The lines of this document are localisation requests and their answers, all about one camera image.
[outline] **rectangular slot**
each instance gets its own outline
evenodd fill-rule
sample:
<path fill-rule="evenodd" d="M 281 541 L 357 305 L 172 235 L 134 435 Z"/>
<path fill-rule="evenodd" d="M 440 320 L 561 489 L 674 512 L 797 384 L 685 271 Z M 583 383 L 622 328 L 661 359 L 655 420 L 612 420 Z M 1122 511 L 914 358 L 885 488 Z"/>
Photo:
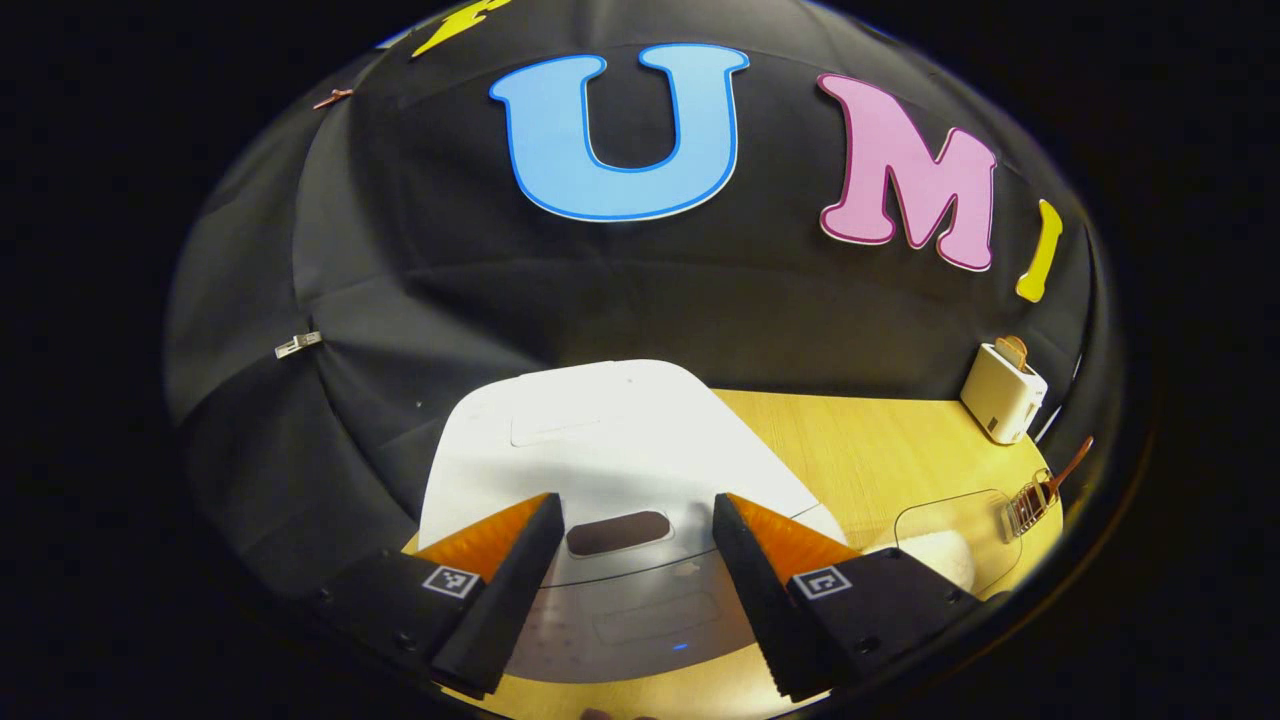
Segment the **rectangular slot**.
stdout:
<path fill-rule="evenodd" d="M 644 510 L 608 520 L 573 525 L 564 536 L 571 555 L 589 557 L 626 550 L 671 534 L 671 523 L 662 512 Z"/>

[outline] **letter u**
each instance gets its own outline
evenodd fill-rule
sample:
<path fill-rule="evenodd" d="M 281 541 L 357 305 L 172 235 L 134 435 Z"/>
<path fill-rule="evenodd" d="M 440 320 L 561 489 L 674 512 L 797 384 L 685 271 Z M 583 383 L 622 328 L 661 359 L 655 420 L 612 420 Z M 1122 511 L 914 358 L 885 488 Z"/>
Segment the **letter u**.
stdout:
<path fill-rule="evenodd" d="M 716 45 L 655 45 L 640 63 L 667 73 L 676 146 L 648 168 L 596 159 L 586 82 L 604 72 L 595 55 L 572 55 L 516 70 L 489 95 L 507 105 L 507 142 L 520 190 L 539 208 L 588 222 L 652 220 L 682 213 L 719 192 L 737 160 L 731 76 L 750 63 Z"/>

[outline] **table surface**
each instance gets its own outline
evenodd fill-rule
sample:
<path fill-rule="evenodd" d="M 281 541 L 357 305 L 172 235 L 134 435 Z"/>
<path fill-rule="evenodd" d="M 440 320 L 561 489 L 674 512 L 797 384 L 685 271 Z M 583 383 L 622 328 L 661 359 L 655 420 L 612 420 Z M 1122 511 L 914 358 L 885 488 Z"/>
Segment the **table surface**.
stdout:
<path fill-rule="evenodd" d="M 1011 446 L 992 443 L 959 401 L 714 392 L 831 510 L 854 548 L 891 538 L 893 521 L 908 507 L 992 488 L 1012 496 L 1046 466 L 1027 437 Z M 979 597 L 1016 585 L 1061 532 L 1062 507 L 1055 503 L 1023 536 L 1014 569 Z M 417 534 L 404 552 L 416 546 Z M 557 720 L 577 720 L 589 707 L 614 720 L 754 720 L 824 697 L 799 705 L 780 697 L 754 643 L 634 680 L 559 684 L 507 675 L 484 702 L 445 692 L 509 717 Z"/>

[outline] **white plastic base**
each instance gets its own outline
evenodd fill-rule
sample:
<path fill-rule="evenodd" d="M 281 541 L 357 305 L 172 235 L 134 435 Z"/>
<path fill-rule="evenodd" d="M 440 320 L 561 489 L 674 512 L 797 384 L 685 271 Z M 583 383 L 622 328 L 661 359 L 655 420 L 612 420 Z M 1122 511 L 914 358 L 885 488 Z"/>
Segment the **white plastic base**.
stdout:
<path fill-rule="evenodd" d="M 532 373 L 465 397 L 444 427 L 419 547 L 543 492 L 564 529 L 657 511 L 667 537 L 577 557 L 562 542 L 507 673 L 639 678 L 742 648 L 750 625 L 712 541 L 733 492 L 845 542 L 835 518 L 716 395 L 655 360 Z"/>

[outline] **letter m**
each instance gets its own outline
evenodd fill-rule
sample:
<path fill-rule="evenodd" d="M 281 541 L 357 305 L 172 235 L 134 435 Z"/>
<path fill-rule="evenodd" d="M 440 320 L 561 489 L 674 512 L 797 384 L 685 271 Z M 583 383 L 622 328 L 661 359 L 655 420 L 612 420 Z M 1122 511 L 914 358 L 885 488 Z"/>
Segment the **letter m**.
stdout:
<path fill-rule="evenodd" d="M 822 229 L 859 245 L 892 240 L 893 222 L 884 213 L 892 182 L 908 245 L 924 247 L 955 205 L 951 227 L 938 237 L 938 255 L 968 270 L 989 268 L 995 154 L 978 138 L 952 128 L 933 159 L 890 94 L 829 73 L 818 77 L 818 85 L 844 108 L 849 138 L 845 190 L 838 204 L 822 211 Z"/>

